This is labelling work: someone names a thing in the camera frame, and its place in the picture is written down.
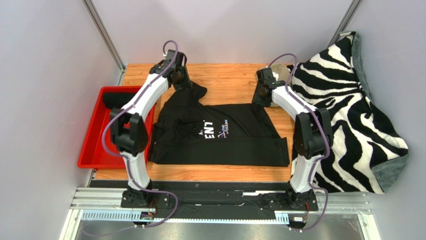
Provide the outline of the black printed t-shirt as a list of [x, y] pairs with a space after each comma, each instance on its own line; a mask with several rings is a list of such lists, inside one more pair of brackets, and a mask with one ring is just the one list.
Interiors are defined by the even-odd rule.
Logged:
[[204, 105], [207, 88], [176, 91], [152, 132], [149, 160], [158, 165], [287, 167], [288, 143], [254, 103]]

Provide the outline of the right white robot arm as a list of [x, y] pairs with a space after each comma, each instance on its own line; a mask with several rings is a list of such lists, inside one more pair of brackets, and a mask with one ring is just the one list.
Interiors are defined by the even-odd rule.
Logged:
[[312, 195], [313, 176], [319, 161], [327, 158], [333, 144], [331, 117], [325, 108], [316, 108], [299, 97], [288, 81], [278, 81], [271, 68], [259, 69], [253, 102], [264, 107], [272, 103], [284, 109], [294, 120], [293, 150], [296, 151], [294, 173], [286, 190], [287, 203], [301, 205]]

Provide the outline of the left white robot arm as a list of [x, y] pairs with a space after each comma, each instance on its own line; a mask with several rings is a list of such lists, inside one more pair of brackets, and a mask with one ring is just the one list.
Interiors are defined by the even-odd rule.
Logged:
[[124, 202], [147, 206], [153, 201], [151, 179], [147, 172], [145, 151], [150, 143], [145, 125], [148, 113], [170, 87], [176, 90], [191, 87], [186, 68], [187, 57], [177, 50], [168, 50], [165, 58], [154, 65], [145, 83], [122, 108], [110, 112], [111, 142], [122, 157], [128, 174]]

